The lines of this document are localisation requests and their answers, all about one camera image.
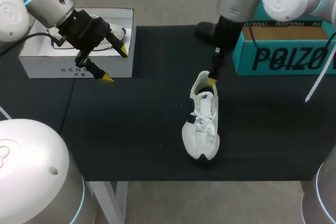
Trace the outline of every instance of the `black table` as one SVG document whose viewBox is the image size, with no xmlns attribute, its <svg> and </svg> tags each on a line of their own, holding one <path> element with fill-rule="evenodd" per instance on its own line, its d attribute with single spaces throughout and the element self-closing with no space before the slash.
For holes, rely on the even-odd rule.
<svg viewBox="0 0 336 224">
<path fill-rule="evenodd" d="M 85 179 L 311 179 L 335 144 L 335 76 L 324 77 L 305 104 L 317 76 L 242 77 L 228 59 L 217 84 L 217 159 L 202 166 L 188 158 L 181 137 L 186 102 L 198 73 L 211 68 L 213 52 L 194 38 L 194 31 L 195 26 L 138 27 L 132 79 L 75 81 L 61 136 Z M 21 80 L 29 83 L 14 84 L 20 84 L 21 93 L 35 93 L 58 111 L 48 111 L 48 102 L 42 108 L 17 107 L 14 91 L 1 96 L 0 105 L 13 117 L 58 129 L 72 81 Z M 55 101 L 51 91 L 62 93 L 64 101 Z"/>
</svg>

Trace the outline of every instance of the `cardboard box lid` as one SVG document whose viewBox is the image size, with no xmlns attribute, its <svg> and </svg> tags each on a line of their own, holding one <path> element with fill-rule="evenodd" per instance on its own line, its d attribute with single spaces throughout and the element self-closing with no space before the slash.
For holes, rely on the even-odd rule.
<svg viewBox="0 0 336 224">
<path fill-rule="evenodd" d="M 327 40 L 323 27 L 251 27 L 255 40 Z M 245 40 L 252 40 L 248 27 L 243 27 Z"/>
</svg>

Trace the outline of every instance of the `black cable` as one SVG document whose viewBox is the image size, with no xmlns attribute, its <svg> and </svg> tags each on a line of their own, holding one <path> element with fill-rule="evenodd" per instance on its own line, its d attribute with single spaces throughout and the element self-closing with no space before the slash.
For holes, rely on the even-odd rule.
<svg viewBox="0 0 336 224">
<path fill-rule="evenodd" d="M 59 43 L 59 40 L 56 39 L 55 37 L 51 36 L 50 34 L 47 34 L 47 33 L 35 33 L 35 34 L 31 34 L 31 35 L 28 35 L 26 37 L 23 37 L 21 39 L 19 39 L 18 41 L 16 41 L 15 43 L 13 43 L 11 46 L 9 46 L 8 48 L 6 48 L 4 51 L 0 52 L 0 57 L 5 55 L 6 53 L 8 53 L 9 51 L 13 50 L 13 48 L 15 48 L 16 46 L 18 46 L 19 44 L 21 44 L 22 42 L 30 39 L 30 38 L 33 38 L 35 36 L 47 36 L 49 37 L 53 42 L 55 43 Z"/>
<path fill-rule="evenodd" d="M 251 34 L 251 38 L 252 38 L 253 44 L 255 45 L 255 47 L 256 47 L 257 49 L 260 49 L 260 47 L 258 46 L 258 44 L 257 44 L 257 42 L 256 42 L 256 39 L 255 39 L 255 37 L 254 37 L 254 34 L 253 34 L 253 31 L 252 31 L 251 26 L 249 26 L 248 29 L 249 29 L 249 31 L 250 31 L 250 34 Z M 336 36 L 336 32 L 334 32 L 334 33 L 330 36 L 330 38 L 328 39 L 328 41 L 327 41 L 327 43 L 326 43 L 326 45 L 325 45 L 325 47 L 324 47 L 324 48 L 327 50 L 327 53 L 328 53 L 328 47 L 329 47 L 331 41 L 333 40 L 333 38 L 334 38 L 335 36 Z M 272 60 L 270 60 L 270 59 L 266 56 L 266 54 L 265 54 L 263 51 L 261 51 L 261 54 L 262 54 L 267 60 L 269 60 L 269 61 L 272 62 Z M 322 52 L 319 56 L 316 57 L 315 61 L 318 61 L 318 60 L 322 57 L 322 55 L 323 55 L 323 52 Z M 277 61 L 280 61 L 280 60 L 281 60 L 281 58 L 280 58 L 279 60 L 275 60 L 274 63 L 275 63 L 275 64 L 279 64 Z M 305 67 L 305 66 L 307 66 L 308 64 L 309 64 L 309 62 L 300 64 L 299 66 L 300 66 L 300 67 Z"/>
</svg>

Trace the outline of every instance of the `shoelace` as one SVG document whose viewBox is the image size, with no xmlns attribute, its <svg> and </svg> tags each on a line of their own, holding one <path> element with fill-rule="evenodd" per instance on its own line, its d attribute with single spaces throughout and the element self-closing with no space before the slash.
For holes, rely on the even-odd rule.
<svg viewBox="0 0 336 224">
<path fill-rule="evenodd" d="M 203 116 L 197 110 L 194 111 L 196 114 L 196 129 L 195 132 L 205 132 L 206 134 L 211 134 L 212 137 L 216 135 L 216 129 L 213 124 L 213 119 L 216 115 L 216 111 L 213 115 Z"/>
</svg>

